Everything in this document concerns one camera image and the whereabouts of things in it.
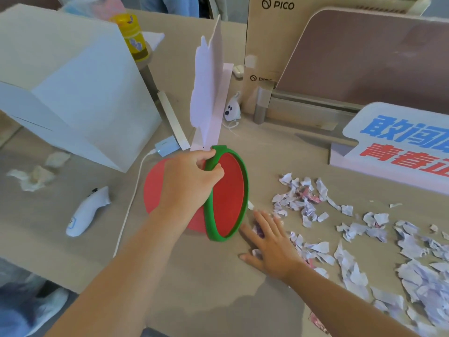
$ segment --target white cardboard box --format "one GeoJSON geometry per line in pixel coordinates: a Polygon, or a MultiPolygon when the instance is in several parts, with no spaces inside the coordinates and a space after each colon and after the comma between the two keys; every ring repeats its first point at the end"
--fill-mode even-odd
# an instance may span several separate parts
{"type": "Polygon", "coordinates": [[[16,5],[0,13],[0,109],[49,144],[126,172],[161,122],[119,28],[16,5]]]}

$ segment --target hand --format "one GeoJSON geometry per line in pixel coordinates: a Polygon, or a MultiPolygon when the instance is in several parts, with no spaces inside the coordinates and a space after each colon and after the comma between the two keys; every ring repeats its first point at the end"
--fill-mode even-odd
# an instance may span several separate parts
{"type": "Polygon", "coordinates": [[[198,150],[179,154],[165,163],[159,207],[187,217],[186,226],[225,175],[220,164],[208,172],[200,169],[204,160],[214,155],[215,150],[198,150]]]}
{"type": "Polygon", "coordinates": [[[304,263],[284,230],[280,218],[272,218],[266,212],[254,211],[254,217],[259,223],[265,238],[260,238],[250,226],[244,224],[240,230],[262,252],[263,260],[259,260],[252,254],[242,254],[242,259],[247,264],[258,270],[284,282],[290,274],[304,263]]]}

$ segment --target table surface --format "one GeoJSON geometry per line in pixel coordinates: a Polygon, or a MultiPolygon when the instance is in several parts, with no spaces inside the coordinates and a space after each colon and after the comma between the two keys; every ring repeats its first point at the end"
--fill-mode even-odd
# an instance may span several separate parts
{"type": "MultiPolygon", "coordinates": [[[[167,93],[182,128],[191,139],[193,129],[188,110],[194,55],[201,35],[210,38],[214,22],[135,13],[143,30],[166,35],[149,66],[157,86],[167,93]]],[[[224,22],[222,33],[225,62],[242,64],[246,26],[224,22]]],[[[240,83],[233,78],[228,96],[239,87],[240,83]]],[[[329,188],[330,197],[337,204],[353,205],[356,213],[387,212],[390,222],[411,221],[422,232],[428,232],[429,225],[436,224],[449,233],[447,197],[329,166],[328,143],[298,132],[271,123],[258,126],[246,117],[232,131],[222,128],[219,143],[237,151],[245,161],[250,201],[257,208],[271,210],[271,198],[287,190],[278,182],[279,175],[293,172],[300,178],[320,176],[329,188]],[[397,202],[403,205],[388,207],[397,202]]],[[[21,191],[17,179],[7,177],[6,173],[10,169],[31,171],[54,148],[28,130],[20,130],[0,150],[0,257],[81,292],[112,258],[141,157],[168,135],[171,129],[164,120],[126,174],[73,156],[53,183],[30,193],[21,191]],[[92,226],[80,237],[66,236],[70,217],[82,199],[93,188],[106,185],[110,187],[112,204],[98,210],[92,226]]],[[[160,159],[156,155],[149,157],[142,174],[146,175],[160,159]]],[[[142,177],[139,181],[122,244],[138,230],[147,215],[142,196],[144,180],[142,177]]],[[[298,212],[289,212],[284,219],[285,226],[300,232],[306,242],[329,241],[333,254],[341,238],[335,226],[356,220],[328,204],[318,205],[317,211],[327,211],[330,218],[306,229],[298,212]]],[[[250,212],[246,221],[252,221],[250,212]]],[[[387,230],[388,243],[364,235],[352,243],[344,241],[344,248],[355,256],[371,286],[404,294],[394,269],[406,259],[399,254],[391,224],[387,230]]],[[[443,242],[440,235],[435,239],[443,242]]],[[[308,321],[310,310],[291,289],[238,259],[237,255],[248,249],[239,234],[225,243],[216,243],[197,232],[184,232],[155,294],[148,315],[149,326],[173,337],[324,335],[308,321]]],[[[340,282],[338,265],[323,267],[331,280],[340,282]]]]}

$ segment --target pants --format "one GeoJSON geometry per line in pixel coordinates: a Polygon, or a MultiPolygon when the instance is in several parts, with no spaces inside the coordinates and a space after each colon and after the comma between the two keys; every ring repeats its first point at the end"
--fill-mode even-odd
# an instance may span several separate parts
{"type": "Polygon", "coordinates": [[[140,0],[140,4],[144,11],[199,17],[198,0],[140,0]]]}
{"type": "Polygon", "coordinates": [[[23,284],[8,283],[0,287],[0,336],[24,337],[36,319],[35,294],[23,284]]]}

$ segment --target cardboard box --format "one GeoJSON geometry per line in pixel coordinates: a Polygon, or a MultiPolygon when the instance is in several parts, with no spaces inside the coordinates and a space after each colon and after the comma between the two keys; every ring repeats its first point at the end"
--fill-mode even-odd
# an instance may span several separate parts
{"type": "Polygon", "coordinates": [[[126,172],[161,122],[116,24],[0,13],[0,109],[49,144],[126,172]]]}
{"type": "Polygon", "coordinates": [[[430,0],[250,0],[243,111],[254,113],[260,81],[279,81],[307,22],[320,9],[335,6],[421,15],[429,4],[430,0]]]}

